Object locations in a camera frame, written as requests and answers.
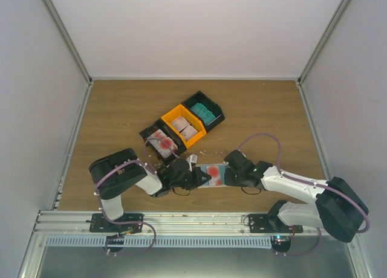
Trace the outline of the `red white april card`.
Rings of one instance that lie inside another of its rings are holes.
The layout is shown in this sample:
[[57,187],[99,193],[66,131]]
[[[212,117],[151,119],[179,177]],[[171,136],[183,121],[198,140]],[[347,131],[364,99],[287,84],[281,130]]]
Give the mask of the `red white april card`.
[[217,187],[223,184],[218,166],[207,166],[207,173],[211,175],[211,187]]

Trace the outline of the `beige card holder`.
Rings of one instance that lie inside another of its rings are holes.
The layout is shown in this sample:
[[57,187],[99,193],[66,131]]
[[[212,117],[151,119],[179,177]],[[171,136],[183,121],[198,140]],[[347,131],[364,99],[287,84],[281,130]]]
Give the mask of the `beige card holder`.
[[227,169],[226,164],[202,164],[200,166],[202,172],[210,176],[210,180],[206,181],[200,188],[209,187],[225,187],[225,172]]

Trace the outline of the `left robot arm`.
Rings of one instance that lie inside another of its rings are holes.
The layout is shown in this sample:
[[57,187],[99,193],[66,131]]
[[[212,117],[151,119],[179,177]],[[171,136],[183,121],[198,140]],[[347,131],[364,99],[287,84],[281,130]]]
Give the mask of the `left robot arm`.
[[100,202],[105,215],[103,224],[111,232],[120,231],[125,224],[121,195],[137,186],[146,194],[160,197],[170,190],[181,188],[196,189],[212,177],[195,164],[196,158],[177,158],[168,166],[152,170],[150,165],[140,161],[135,151],[127,148],[100,158],[89,166],[94,183],[94,195]]

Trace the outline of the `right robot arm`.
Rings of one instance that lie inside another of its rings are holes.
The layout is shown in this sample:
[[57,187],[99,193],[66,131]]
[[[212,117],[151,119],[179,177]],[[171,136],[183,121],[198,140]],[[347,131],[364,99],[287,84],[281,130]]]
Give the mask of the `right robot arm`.
[[369,229],[367,206],[342,178],[311,179],[281,171],[265,161],[253,164],[239,150],[229,153],[224,161],[227,186],[279,192],[301,201],[278,201],[273,206],[267,219],[273,232],[302,225],[323,229],[338,241],[349,243]]

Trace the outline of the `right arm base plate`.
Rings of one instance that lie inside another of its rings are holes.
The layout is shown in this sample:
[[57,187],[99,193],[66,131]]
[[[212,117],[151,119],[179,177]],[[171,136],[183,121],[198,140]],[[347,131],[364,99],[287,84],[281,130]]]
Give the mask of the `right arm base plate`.
[[277,216],[262,213],[251,213],[244,216],[242,224],[248,227],[251,233],[293,234],[303,232],[301,225],[286,225]]

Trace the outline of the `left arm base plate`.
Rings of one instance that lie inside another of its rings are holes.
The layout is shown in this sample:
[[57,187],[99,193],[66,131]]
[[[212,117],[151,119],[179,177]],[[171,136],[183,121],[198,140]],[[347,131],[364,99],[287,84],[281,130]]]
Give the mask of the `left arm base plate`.
[[111,223],[101,213],[95,213],[86,223],[89,223],[89,231],[92,233],[140,233],[142,225],[135,222],[143,218],[141,213],[124,213],[115,223]]

